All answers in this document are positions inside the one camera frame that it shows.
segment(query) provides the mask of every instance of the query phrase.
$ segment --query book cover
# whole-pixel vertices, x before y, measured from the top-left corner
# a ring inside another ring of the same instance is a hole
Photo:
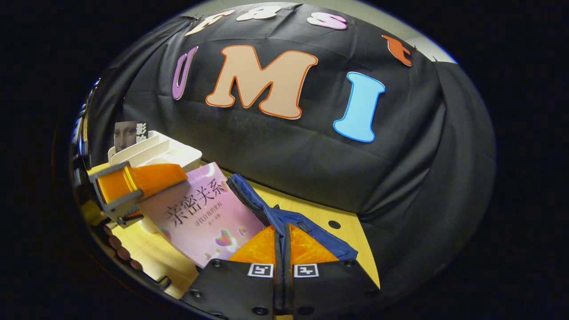
[[[145,121],[125,121],[114,124],[114,151],[122,150],[148,139]]]
[[[159,232],[197,266],[227,260],[264,229],[212,162],[186,173],[188,179],[138,204]]]

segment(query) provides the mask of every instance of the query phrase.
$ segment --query mona lisa picture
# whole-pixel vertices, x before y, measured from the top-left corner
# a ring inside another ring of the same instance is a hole
[[[114,124],[114,149],[118,153],[137,142],[148,139],[146,122],[125,121]]]

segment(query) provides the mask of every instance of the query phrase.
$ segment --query label tag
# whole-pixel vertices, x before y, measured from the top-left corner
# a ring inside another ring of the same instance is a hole
[[[249,277],[272,278],[273,269],[274,265],[272,264],[252,263],[247,275]]]
[[[294,265],[295,278],[314,278],[318,276],[318,266],[315,263]]]
[[[296,224],[298,225],[298,227],[299,227],[300,229],[302,229],[302,231],[304,231],[304,232],[306,232],[306,233],[309,233],[309,232],[312,231],[312,230],[310,230],[310,228],[308,228],[308,227],[304,224],[303,221],[297,222]]]

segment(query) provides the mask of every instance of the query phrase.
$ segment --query letter m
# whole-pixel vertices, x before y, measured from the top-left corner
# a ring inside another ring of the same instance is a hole
[[[252,106],[270,85],[269,95],[259,103],[259,109],[275,117],[300,118],[300,91],[308,69],[318,63],[315,56],[300,51],[286,51],[262,69],[252,46],[229,46],[221,53],[225,56],[225,62],[213,93],[205,98],[208,105],[232,106],[235,97],[231,95],[231,87],[235,80],[243,107]]]

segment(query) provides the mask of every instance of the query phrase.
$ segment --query black cloth backdrop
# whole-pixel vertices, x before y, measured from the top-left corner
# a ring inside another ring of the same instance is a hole
[[[262,4],[235,7],[191,36],[200,21],[178,16],[115,59],[87,106],[92,166],[107,162],[114,123],[143,120],[149,129],[203,152],[228,171],[273,189],[359,215],[380,273],[386,302],[410,292],[448,264],[474,233],[492,190],[495,145],[484,104],[460,67],[432,63],[410,45],[412,67],[399,62],[372,24],[333,10],[293,3],[271,19],[238,22]],[[346,30],[314,26],[313,12],[341,15]],[[298,120],[235,104],[205,103],[227,46],[253,46],[262,67],[288,50],[312,54]],[[172,98],[176,62],[194,46],[184,95]],[[376,139],[339,135],[352,84],[348,72],[380,81],[373,117]]]

